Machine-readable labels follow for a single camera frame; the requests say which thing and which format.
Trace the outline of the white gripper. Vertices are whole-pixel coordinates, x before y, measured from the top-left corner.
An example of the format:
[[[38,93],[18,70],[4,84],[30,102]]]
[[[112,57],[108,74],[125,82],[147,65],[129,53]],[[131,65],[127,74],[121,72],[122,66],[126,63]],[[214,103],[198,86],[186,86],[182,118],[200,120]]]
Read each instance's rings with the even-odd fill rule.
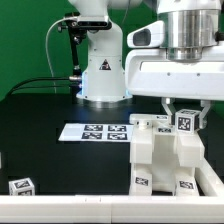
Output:
[[[199,127],[207,125],[214,101],[224,101],[224,48],[206,48],[196,62],[166,59],[162,49],[132,50],[126,58],[126,88],[133,95],[163,97],[170,125],[175,124],[174,98],[198,99]]]

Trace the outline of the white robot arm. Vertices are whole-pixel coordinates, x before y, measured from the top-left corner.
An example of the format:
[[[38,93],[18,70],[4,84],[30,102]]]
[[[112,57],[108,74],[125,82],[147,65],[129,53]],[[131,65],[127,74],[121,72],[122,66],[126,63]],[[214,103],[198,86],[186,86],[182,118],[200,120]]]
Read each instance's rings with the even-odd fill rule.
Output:
[[[219,32],[223,0],[68,0],[87,30],[88,65],[78,97],[119,102],[130,95],[197,99],[205,117],[213,101],[224,101],[224,37]],[[157,21],[131,32],[132,51],[122,57],[122,30],[110,8],[147,4]]]

